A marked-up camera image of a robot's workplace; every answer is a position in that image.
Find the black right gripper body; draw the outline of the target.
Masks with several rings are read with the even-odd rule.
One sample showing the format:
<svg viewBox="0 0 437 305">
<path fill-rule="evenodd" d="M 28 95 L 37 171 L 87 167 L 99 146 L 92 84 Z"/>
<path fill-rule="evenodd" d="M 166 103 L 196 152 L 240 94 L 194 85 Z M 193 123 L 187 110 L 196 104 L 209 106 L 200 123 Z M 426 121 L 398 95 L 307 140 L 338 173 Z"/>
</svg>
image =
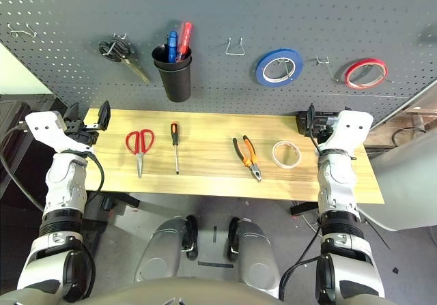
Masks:
<svg viewBox="0 0 437 305">
<path fill-rule="evenodd" d="M 313 137 L 318 144 L 325 143 L 332 135 L 338 118 L 332 116 L 316 116 L 313 120 Z"/>
</svg>

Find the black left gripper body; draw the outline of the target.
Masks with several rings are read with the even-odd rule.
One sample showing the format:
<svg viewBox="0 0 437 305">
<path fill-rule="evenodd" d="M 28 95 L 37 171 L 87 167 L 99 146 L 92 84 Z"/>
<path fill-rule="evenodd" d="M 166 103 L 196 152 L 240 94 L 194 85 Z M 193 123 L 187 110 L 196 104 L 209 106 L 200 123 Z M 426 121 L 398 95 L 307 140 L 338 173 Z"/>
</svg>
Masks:
<svg viewBox="0 0 437 305">
<path fill-rule="evenodd" d="M 64 115 L 66 124 L 65 134 L 78 143 L 85 145 L 95 145 L 99 137 L 99 130 L 102 129 L 100 124 L 84 124 L 82 119 L 75 113 L 66 113 Z"/>
</svg>

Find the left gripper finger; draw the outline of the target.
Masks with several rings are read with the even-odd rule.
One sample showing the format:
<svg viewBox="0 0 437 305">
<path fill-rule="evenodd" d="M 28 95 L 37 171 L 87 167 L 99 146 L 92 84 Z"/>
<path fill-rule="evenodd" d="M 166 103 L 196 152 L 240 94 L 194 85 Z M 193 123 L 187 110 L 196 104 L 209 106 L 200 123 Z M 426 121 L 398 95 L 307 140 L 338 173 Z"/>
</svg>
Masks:
<svg viewBox="0 0 437 305">
<path fill-rule="evenodd" d="M 65 121 L 77 121 L 79 120 L 79 103 L 76 102 L 72 106 L 68 107 L 64 113 Z"/>
<path fill-rule="evenodd" d="M 111 118 L 111 107 L 108 100 L 105 100 L 98 111 L 98 129 L 106 130 Z"/>
</svg>

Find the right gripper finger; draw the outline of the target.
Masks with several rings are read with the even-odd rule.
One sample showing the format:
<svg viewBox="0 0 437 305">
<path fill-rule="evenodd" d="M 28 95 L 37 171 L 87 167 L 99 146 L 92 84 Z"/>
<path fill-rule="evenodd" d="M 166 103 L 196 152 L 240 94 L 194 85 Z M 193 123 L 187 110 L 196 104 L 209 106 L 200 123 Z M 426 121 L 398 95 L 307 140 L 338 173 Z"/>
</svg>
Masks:
<svg viewBox="0 0 437 305">
<path fill-rule="evenodd" d="M 306 122 L 306 136 L 311 137 L 313 134 L 313 123 L 315 119 L 315 107 L 313 103 L 310 103 L 307 110 L 307 122 Z"/>
</svg>

